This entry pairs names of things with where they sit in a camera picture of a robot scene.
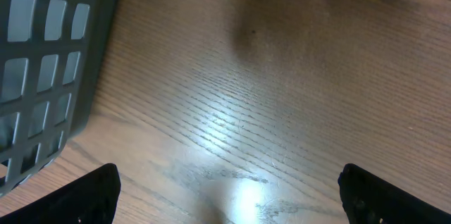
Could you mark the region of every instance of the black object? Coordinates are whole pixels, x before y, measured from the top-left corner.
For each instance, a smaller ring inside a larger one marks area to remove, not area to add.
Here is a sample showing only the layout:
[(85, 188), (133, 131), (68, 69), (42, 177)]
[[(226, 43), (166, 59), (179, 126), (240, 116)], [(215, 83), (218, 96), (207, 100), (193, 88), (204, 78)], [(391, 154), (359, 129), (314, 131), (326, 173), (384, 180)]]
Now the black object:
[(109, 163), (55, 192), (0, 218), (2, 224), (113, 222), (121, 182)]
[(85, 127), (116, 1), (0, 0), (0, 197)]
[(350, 224), (451, 223), (450, 214), (354, 164), (345, 166), (338, 184)]

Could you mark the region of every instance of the gray plastic crate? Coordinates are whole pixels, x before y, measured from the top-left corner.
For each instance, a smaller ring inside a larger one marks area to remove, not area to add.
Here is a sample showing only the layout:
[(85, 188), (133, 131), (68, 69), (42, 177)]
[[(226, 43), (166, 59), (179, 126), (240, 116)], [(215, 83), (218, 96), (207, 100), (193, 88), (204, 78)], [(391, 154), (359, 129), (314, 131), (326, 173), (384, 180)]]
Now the gray plastic crate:
[(0, 196), (86, 123), (115, 2), (0, 0)]

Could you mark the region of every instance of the table top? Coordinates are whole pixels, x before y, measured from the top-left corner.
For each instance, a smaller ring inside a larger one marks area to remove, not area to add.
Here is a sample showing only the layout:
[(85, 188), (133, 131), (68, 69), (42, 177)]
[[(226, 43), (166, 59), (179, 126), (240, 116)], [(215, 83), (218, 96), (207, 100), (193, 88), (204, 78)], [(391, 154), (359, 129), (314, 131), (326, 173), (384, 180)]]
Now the table top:
[(451, 212), (450, 37), (450, 0), (120, 0), (87, 128), (0, 213), (108, 162), (115, 223), (347, 223), (346, 163)]

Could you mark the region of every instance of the wooden surface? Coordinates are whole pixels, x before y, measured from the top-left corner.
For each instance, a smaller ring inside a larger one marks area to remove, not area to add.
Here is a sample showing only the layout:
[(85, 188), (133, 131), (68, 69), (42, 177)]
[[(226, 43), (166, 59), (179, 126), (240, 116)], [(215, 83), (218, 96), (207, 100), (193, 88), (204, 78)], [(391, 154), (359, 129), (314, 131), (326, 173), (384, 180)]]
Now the wooden surface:
[(346, 163), (451, 212), (450, 24), (450, 0), (121, 0), (86, 130), (0, 213), (108, 162), (116, 223), (346, 223)]

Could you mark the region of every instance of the wooden table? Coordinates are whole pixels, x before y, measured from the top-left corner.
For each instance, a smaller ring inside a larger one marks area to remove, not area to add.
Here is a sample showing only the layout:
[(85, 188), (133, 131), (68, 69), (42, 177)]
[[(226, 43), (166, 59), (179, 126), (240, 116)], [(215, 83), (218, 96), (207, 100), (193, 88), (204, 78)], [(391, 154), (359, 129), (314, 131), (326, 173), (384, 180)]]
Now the wooden table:
[(87, 128), (0, 212), (108, 162), (116, 223), (346, 223), (346, 163), (451, 212), (450, 26), (450, 0), (121, 0)]

